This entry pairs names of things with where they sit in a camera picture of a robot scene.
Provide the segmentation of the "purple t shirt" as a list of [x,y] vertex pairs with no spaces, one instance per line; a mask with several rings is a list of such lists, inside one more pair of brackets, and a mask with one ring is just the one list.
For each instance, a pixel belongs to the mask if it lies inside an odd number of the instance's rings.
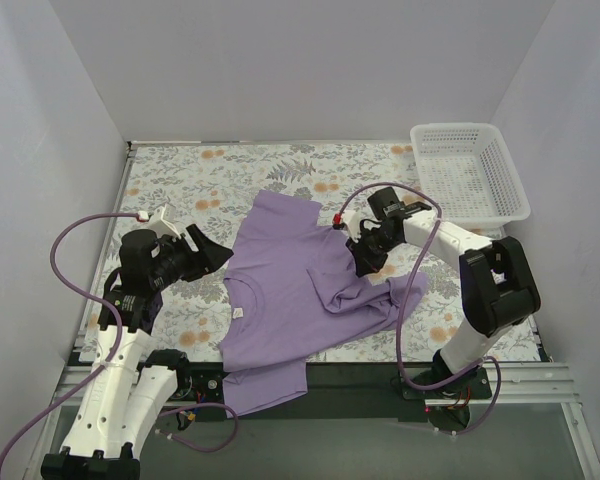
[[224,402],[237,415],[307,391],[309,356],[393,329],[428,278],[357,277],[344,235],[320,226],[318,202],[260,191],[238,230],[224,284],[232,308],[219,344]]

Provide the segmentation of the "white plastic laundry basket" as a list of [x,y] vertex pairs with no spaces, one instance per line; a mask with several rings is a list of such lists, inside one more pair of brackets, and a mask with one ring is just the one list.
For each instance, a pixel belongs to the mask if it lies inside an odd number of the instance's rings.
[[466,229],[523,221],[531,208],[500,130],[487,123],[428,123],[410,131],[422,192]]

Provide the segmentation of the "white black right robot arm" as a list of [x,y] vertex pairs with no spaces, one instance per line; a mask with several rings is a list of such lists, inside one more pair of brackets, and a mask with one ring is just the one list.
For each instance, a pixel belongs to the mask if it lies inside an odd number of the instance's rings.
[[356,273],[377,272],[398,245],[419,247],[421,257],[432,254],[459,275],[464,319],[452,338],[436,352],[432,383],[409,377],[398,354],[397,368],[414,390],[436,390],[455,397],[469,384],[469,374],[489,360],[489,350],[512,327],[540,309],[541,299],[521,243],[506,236],[499,240],[475,234],[444,220],[441,206],[426,194],[405,204],[396,182],[372,184],[368,203],[374,214],[365,219],[343,205],[332,226],[346,231],[347,247]]

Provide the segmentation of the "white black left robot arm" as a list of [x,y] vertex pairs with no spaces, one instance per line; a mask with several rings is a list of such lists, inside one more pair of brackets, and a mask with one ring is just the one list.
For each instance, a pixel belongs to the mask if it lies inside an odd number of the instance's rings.
[[104,284],[96,358],[74,420],[57,454],[41,465],[45,479],[137,479],[144,442],[169,399],[193,386],[185,353],[143,354],[162,293],[219,270],[232,256],[191,224],[185,233],[152,226],[125,234],[120,265]]

